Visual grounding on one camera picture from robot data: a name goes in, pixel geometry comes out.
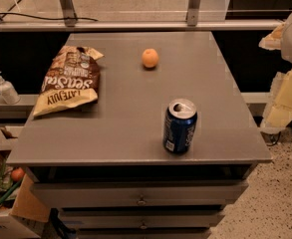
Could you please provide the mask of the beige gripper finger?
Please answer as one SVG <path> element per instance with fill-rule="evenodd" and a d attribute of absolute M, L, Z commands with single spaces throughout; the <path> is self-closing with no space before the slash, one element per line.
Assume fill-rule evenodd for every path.
<path fill-rule="evenodd" d="M 260 130 L 278 133 L 292 120 L 292 69 L 284 74 L 278 72 L 273 79 L 269 101 L 263 112 Z"/>
<path fill-rule="evenodd" d="M 262 38 L 258 46 L 265 50 L 280 50 L 281 49 L 281 38 L 285 24 L 277 26 L 270 34 Z"/>

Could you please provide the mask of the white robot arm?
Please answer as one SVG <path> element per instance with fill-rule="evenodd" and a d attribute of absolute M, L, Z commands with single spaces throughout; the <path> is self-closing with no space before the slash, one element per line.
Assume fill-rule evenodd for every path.
<path fill-rule="evenodd" d="M 259 47 L 279 50 L 282 59 L 292 64 L 292 13 L 284 23 L 261 39 Z M 292 120 L 292 69 L 274 77 L 262 116 L 260 130 L 268 134 L 282 131 Z"/>

